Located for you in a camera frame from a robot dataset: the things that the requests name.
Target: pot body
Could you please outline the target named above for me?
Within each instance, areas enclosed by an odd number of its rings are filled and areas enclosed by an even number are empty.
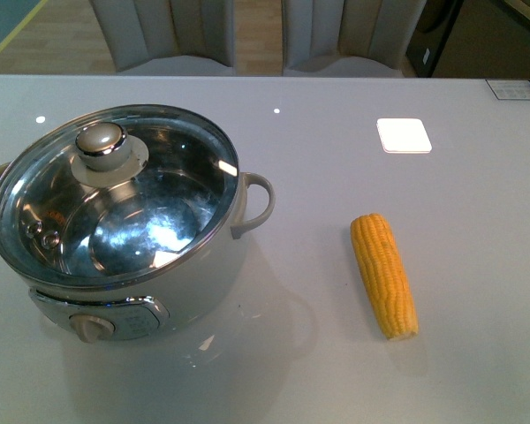
[[[71,322],[76,314],[112,323],[110,340],[143,337],[163,326],[184,328],[220,303],[243,263],[247,236],[231,235],[234,217],[244,207],[239,197],[234,214],[200,251],[159,276],[109,290],[56,287],[22,276],[30,297],[54,323],[72,332],[77,331]]]

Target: chair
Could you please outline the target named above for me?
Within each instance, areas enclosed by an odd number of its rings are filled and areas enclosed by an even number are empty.
[[[89,0],[122,75],[234,75],[233,0]]]
[[[282,0],[283,75],[402,77],[426,0]]]

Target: glass lid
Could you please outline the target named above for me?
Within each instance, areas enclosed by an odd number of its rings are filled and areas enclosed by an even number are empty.
[[[47,284],[144,281],[223,225],[238,166],[228,137],[188,110],[129,105],[79,117],[0,179],[0,254]]]

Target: white square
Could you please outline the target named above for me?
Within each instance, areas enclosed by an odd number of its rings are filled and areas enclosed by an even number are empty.
[[[377,119],[382,148],[387,153],[429,153],[432,144],[422,121],[409,117]]]

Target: wooden floor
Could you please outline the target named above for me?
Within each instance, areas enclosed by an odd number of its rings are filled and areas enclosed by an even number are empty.
[[[239,75],[279,75],[280,0],[235,0]],[[405,63],[406,75],[412,74]],[[49,0],[0,52],[2,74],[112,74],[114,65],[88,0]]]

